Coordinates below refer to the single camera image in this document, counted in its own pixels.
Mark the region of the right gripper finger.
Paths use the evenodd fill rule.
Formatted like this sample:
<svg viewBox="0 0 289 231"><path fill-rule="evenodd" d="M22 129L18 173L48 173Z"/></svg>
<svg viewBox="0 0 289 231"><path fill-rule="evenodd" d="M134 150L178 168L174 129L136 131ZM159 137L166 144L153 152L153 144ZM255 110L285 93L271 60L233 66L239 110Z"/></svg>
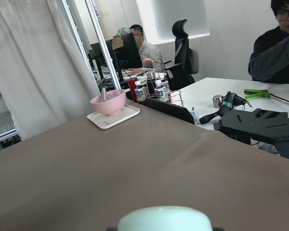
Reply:
<svg viewBox="0 0 289 231"><path fill-rule="evenodd" d="M117 227L108 227L105 231L117 231Z"/></svg>

